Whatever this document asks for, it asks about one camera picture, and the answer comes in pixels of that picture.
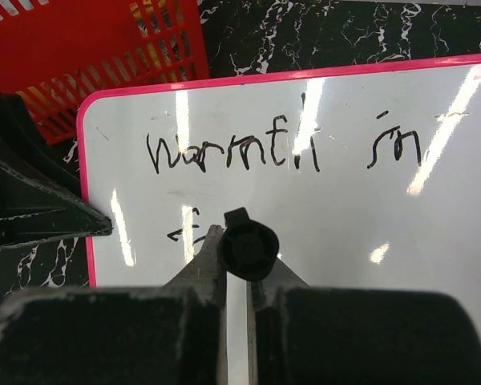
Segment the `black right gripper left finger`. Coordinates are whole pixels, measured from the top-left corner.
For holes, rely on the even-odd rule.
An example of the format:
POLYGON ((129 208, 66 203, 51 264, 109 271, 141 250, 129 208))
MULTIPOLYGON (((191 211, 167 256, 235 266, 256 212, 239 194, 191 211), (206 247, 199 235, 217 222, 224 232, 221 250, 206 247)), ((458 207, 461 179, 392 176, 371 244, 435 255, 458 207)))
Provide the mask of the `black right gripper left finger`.
POLYGON ((0 305, 0 384, 225 384, 226 273, 212 225, 163 286, 25 289, 0 305))

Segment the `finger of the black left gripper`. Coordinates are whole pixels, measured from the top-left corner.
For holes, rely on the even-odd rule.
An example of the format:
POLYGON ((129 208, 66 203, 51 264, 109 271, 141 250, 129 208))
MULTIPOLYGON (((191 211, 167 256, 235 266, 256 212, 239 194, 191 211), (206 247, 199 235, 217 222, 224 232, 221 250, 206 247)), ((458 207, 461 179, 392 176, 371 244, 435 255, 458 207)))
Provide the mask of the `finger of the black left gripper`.
POLYGON ((19 95, 0 93, 0 249, 108 236, 111 220, 86 203, 19 95))

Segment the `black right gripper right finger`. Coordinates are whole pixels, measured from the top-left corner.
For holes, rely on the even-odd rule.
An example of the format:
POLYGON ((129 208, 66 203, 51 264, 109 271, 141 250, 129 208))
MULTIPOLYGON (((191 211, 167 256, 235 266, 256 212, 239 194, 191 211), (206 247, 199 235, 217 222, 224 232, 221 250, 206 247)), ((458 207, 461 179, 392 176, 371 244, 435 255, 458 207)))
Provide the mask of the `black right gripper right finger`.
POLYGON ((452 297, 306 284, 277 261, 247 285, 252 384, 481 384, 481 341, 452 297))

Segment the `black whiteboard marker pen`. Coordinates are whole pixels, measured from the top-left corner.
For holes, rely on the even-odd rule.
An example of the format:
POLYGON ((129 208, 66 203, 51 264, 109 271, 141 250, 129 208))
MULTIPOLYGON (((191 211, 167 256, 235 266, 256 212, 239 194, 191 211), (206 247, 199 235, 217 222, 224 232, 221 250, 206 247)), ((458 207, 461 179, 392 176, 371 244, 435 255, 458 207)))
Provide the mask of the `black whiteboard marker pen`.
POLYGON ((245 208, 224 214, 226 228, 219 240, 217 259, 229 273, 248 282, 265 279, 279 253, 277 235, 252 220, 245 208))

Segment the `pink framed whiteboard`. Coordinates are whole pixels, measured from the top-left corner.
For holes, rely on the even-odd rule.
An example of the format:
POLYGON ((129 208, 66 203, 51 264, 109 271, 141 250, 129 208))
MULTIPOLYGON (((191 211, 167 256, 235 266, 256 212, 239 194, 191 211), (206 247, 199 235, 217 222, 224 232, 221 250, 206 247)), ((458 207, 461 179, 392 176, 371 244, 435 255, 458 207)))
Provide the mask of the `pink framed whiteboard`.
MULTIPOLYGON (((77 126, 113 222, 93 289, 165 285, 245 208, 306 284, 445 294, 481 341, 481 54, 100 91, 77 126)), ((252 384, 250 282, 223 269, 227 382, 252 384)))

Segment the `red plastic shopping basket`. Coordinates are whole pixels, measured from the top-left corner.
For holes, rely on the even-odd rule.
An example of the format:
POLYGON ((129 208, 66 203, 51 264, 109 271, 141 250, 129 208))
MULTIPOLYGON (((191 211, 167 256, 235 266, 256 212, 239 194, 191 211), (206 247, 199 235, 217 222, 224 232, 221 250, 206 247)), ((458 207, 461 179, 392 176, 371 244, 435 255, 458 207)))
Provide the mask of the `red plastic shopping basket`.
POLYGON ((209 76, 194 1, 0 1, 0 92, 49 144, 93 92, 209 76))

